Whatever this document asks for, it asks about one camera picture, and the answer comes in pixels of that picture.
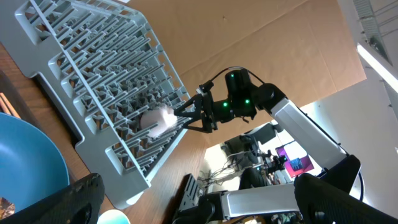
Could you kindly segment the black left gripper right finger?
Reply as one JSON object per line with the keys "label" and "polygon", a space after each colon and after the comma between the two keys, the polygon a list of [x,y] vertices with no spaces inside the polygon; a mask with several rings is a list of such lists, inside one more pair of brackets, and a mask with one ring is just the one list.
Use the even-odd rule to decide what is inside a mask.
{"label": "black left gripper right finger", "polygon": [[294,187],[305,223],[397,223],[396,218],[310,174],[297,177]]}

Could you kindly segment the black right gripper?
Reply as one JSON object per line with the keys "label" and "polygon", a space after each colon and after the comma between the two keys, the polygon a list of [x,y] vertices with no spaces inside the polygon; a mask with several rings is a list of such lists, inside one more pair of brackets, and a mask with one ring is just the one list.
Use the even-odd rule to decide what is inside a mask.
{"label": "black right gripper", "polygon": [[210,92],[200,95],[196,94],[182,106],[174,109],[174,115],[186,118],[200,118],[200,123],[189,120],[182,128],[211,133],[218,129],[218,123],[227,123],[235,118],[242,118],[247,122],[247,117],[253,119],[256,109],[251,93],[256,86],[252,84],[251,77],[254,74],[246,68],[225,68],[210,78],[212,82],[222,73],[227,87],[226,98],[215,101]]}

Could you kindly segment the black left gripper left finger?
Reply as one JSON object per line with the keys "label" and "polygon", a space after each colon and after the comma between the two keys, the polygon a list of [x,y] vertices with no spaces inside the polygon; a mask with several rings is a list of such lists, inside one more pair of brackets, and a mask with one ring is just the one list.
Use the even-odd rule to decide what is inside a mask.
{"label": "black left gripper left finger", "polygon": [[1,224],[96,224],[103,201],[103,179],[92,173],[1,220]]}

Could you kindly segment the light blue cup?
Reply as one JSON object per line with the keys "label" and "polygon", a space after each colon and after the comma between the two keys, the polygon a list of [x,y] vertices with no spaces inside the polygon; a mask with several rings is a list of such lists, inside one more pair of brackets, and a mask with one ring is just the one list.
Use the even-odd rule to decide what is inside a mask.
{"label": "light blue cup", "polygon": [[97,224],[130,224],[128,217],[120,210],[107,210],[98,217]]}

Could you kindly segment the pink cup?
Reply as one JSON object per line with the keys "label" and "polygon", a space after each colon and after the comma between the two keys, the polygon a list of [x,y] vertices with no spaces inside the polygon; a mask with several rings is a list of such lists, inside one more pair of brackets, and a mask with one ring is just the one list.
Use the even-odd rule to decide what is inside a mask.
{"label": "pink cup", "polygon": [[151,128],[148,136],[151,138],[157,138],[167,130],[173,128],[177,124],[177,116],[174,115],[174,110],[168,106],[161,106],[151,111],[146,111],[140,119],[140,125],[142,129],[148,128],[153,124],[157,124],[156,127]]}

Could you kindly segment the dark blue plate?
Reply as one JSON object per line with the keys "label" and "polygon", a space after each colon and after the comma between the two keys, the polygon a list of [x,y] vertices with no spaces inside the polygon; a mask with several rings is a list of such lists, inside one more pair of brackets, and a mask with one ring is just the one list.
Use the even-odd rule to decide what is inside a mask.
{"label": "dark blue plate", "polygon": [[1,113],[1,197],[19,212],[69,186],[62,153],[30,123]]}

